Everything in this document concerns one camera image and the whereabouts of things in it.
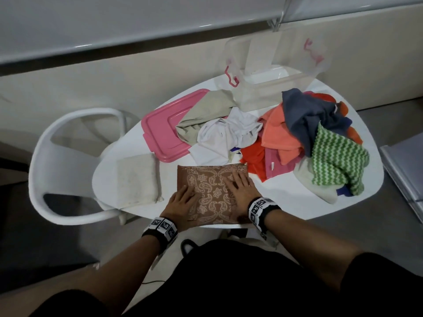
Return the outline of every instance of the hand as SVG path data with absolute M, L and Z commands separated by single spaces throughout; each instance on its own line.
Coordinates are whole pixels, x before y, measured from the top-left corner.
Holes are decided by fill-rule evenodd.
M 198 202 L 201 194 L 194 194 L 194 187 L 183 186 L 178 192 L 175 192 L 169 199 L 165 210 L 160 217 L 165 217 L 173 221 L 178 232 L 194 227 L 196 221 L 188 221 L 188 211 Z
M 237 220 L 239 217 L 248 217 L 248 205 L 251 200 L 257 197 L 262 197 L 260 192 L 257 190 L 254 182 L 249 176 L 246 176 L 245 173 L 237 173 L 235 170 L 232 171 L 237 188 L 234 185 L 233 181 L 230 181 L 224 178 L 226 186 L 234 194 L 237 209 L 233 211 L 230 215 L 230 218 Z

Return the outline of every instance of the green chevron cloth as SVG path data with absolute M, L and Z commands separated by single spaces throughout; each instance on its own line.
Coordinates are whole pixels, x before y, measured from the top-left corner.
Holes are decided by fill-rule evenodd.
M 369 164 L 369 153 L 359 144 L 325 129 L 319 123 L 311 158 L 314 185 L 345 184 L 355 196 L 363 192 L 361 179 L 364 168 Z

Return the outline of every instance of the transparent storage box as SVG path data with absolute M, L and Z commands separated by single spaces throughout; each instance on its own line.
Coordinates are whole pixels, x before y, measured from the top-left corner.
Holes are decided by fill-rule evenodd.
M 322 38 L 305 37 L 297 29 L 232 38 L 224 57 L 227 82 L 244 112 L 280 103 L 282 91 L 305 91 L 332 59 Z

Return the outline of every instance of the cable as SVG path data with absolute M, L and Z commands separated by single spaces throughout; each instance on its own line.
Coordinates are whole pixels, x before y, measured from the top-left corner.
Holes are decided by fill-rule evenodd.
M 153 280 L 152 282 L 165 282 L 165 280 Z M 142 282 L 141 285 L 151 284 L 152 282 Z

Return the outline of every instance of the forearm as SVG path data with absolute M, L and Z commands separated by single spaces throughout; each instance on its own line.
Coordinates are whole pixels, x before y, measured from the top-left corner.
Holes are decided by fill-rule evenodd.
M 98 298 L 112 316 L 120 316 L 140 288 L 159 251 L 156 237 L 146 235 L 102 266 L 79 288 Z
M 363 252 L 356 245 L 279 209 L 271 211 L 264 224 L 303 267 L 336 290 L 340 289 L 351 261 Z

